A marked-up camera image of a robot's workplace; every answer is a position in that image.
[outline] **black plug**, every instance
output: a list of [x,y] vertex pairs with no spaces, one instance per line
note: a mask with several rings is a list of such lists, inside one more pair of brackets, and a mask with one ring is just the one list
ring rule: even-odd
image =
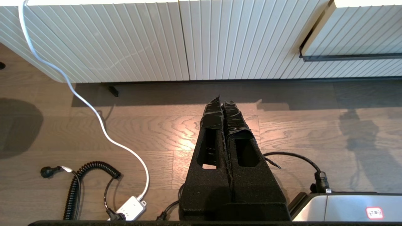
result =
[[57,167],[55,167],[55,168],[51,168],[50,166],[46,166],[46,167],[43,167],[43,168],[41,169],[41,176],[42,176],[43,178],[48,178],[48,177],[53,176],[53,174],[54,174],[55,172],[60,171],[60,170],[62,170],[62,167],[61,167],[61,166],[57,166]]
[[106,212],[110,217],[110,221],[125,220],[125,215],[123,213],[116,213],[111,208],[107,209]]
[[314,177],[316,183],[312,184],[310,187],[312,193],[332,193],[325,172],[317,171],[314,173]]
[[166,220],[166,217],[168,216],[168,213],[166,211],[163,211],[157,218],[156,220]]

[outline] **black cable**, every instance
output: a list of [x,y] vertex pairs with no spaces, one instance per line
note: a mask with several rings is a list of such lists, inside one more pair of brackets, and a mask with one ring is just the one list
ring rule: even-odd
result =
[[77,208],[76,208],[76,213],[74,216],[74,220],[78,220],[78,212],[80,210],[80,199],[81,199],[81,183],[80,183],[80,178],[78,177],[77,173],[75,171],[71,171],[72,174],[77,178],[78,181],[78,196],[77,196]]
[[174,203],[172,203],[172,204],[170,204],[170,205],[168,205],[168,207],[166,207],[166,209],[165,209],[165,211],[164,212],[166,212],[166,213],[168,213],[169,212],[169,210],[172,208],[172,207],[174,207],[175,205],[177,205],[178,204],[178,200],[177,201],[175,201]]
[[[316,169],[317,172],[321,172],[320,168],[313,161],[311,161],[310,159],[308,159],[302,155],[299,155],[299,154],[295,154],[295,153],[291,153],[291,152],[268,152],[268,153],[263,154],[263,156],[275,155],[275,154],[289,155],[289,156],[303,159],[304,161],[310,163],[310,165],[312,165]],[[270,160],[268,158],[265,158],[265,160],[269,161],[274,166],[280,168],[280,166],[278,164],[276,164],[275,162],[273,162],[272,160]]]
[[114,178],[112,177],[112,179],[110,179],[109,183],[107,183],[106,189],[105,189],[105,194],[103,195],[103,204],[105,205],[106,211],[108,211],[110,209],[106,202],[107,190],[109,189],[109,186],[113,182],[113,180],[114,180]]
[[181,194],[183,193],[183,187],[184,184],[182,184],[180,186],[180,189],[178,190],[178,200],[173,202],[172,204],[168,205],[168,207],[166,207],[166,209],[156,218],[156,220],[166,220],[166,218],[168,217],[168,213],[170,211],[170,209],[172,209],[175,205],[179,204],[180,202],[180,198],[181,198]]

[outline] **black foam holder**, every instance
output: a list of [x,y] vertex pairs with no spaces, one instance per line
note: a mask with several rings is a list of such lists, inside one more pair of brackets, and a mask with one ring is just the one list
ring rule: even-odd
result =
[[233,102],[222,108],[217,97],[205,107],[179,218],[290,221],[286,198]]

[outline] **sticker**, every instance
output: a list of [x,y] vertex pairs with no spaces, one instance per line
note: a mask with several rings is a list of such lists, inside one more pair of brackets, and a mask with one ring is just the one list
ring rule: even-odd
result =
[[384,219],[384,213],[380,207],[367,207],[366,213],[370,220]]

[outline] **power cord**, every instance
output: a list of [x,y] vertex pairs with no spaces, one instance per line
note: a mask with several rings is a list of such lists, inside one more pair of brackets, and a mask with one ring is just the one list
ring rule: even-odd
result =
[[27,3],[28,3],[28,0],[24,0],[24,1],[21,3],[21,5],[18,7],[18,16],[19,16],[21,28],[22,28],[22,31],[23,31],[23,33],[24,33],[25,40],[27,41],[27,44],[28,44],[28,46],[29,46],[29,49],[31,50],[32,54],[35,56],[35,58],[36,58],[37,60],[39,60],[39,61],[42,62],[43,64],[48,65],[49,67],[53,68],[54,70],[56,70],[56,71],[58,71],[60,74],[62,74],[62,76],[63,76],[64,79],[66,80],[67,85],[68,85],[68,87],[70,88],[71,92],[72,92],[78,99],[82,100],[82,101],[95,113],[96,117],[98,117],[98,120],[99,120],[99,123],[100,123],[100,127],[102,128],[102,131],[103,131],[103,134],[105,135],[105,137],[106,137],[111,143],[113,143],[114,145],[117,145],[117,146],[119,146],[119,147],[121,147],[121,148],[123,148],[123,149],[126,149],[128,152],[130,152],[130,153],[133,154],[135,157],[137,157],[138,160],[141,162],[142,166],[143,166],[144,169],[145,169],[145,174],[146,174],[146,184],[145,184],[144,191],[137,197],[137,200],[138,200],[138,201],[141,201],[141,200],[144,198],[145,194],[147,193],[147,190],[148,190],[148,187],[149,187],[149,183],[150,183],[150,175],[149,175],[148,168],[147,168],[146,164],[144,163],[144,161],[141,159],[141,157],[140,157],[137,153],[135,153],[134,151],[132,151],[130,148],[128,148],[128,147],[126,147],[126,146],[124,146],[124,145],[122,145],[122,144],[117,143],[116,141],[114,141],[113,139],[111,139],[111,138],[109,137],[109,135],[108,135],[107,132],[106,132],[105,125],[103,124],[103,120],[102,120],[101,116],[99,115],[99,113],[96,111],[96,109],[95,109],[87,100],[85,100],[82,96],[80,96],[80,95],[74,90],[74,88],[73,88],[73,86],[71,85],[71,82],[70,82],[69,78],[67,77],[67,75],[66,75],[60,68],[58,68],[56,65],[54,65],[54,64],[52,64],[52,63],[50,63],[50,62],[48,62],[48,61],[46,61],[46,60],[43,60],[43,59],[42,59],[41,57],[39,57],[39,55],[36,53],[36,51],[35,51],[35,49],[34,49],[34,47],[33,47],[33,45],[32,45],[31,38],[29,37],[27,27],[26,27],[26,25],[25,25],[24,6],[26,6]]
[[276,155],[276,154],[293,156],[293,157],[300,158],[300,159],[303,159],[304,161],[308,162],[316,170],[316,172],[314,173],[314,178],[316,180],[316,183],[311,184],[310,191],[312,193],[332,193],[332,190],[329,187],[326,173],[324,171],[321,171],[320,168],[313,161],[311,161],[310,159],[308,159],[302,155],[299,155],[296,153],[291,153],[291,152],[268,152],[268,153],[263,154],[266,161],[268,161],[272,165],[278,167],[279,169],[281,169],[281,167],[278,164],[276,164],[275,162],[273,162],[272,160],[270,160],[266,157],[266,156]]
[[178,200],[173,202],[172,204],[168,205],[164,211],[156,218],[157,221],[159,220],[166,220],[168,217],[168,214],[170,210],[177,204],[179,204],[180,198],[181,198],[181,193],[183,192],[183,186],[184,184],[181,185],[180,189],[178,190]]
[[112,210],[112,208],[110,208],[107,205],[107,201],[106,201],[107,191],[109,189],[110,184],[113,182],[113,180],[114,180],[114,178],[110,179],[109,183],[107,183],[107,186],[105,189],[105,194],[103,195],[103,203],[105,205],[106,212],[110,217],[110,220],[125,220],[125,215],[123,213],[116,213],[115,211]]

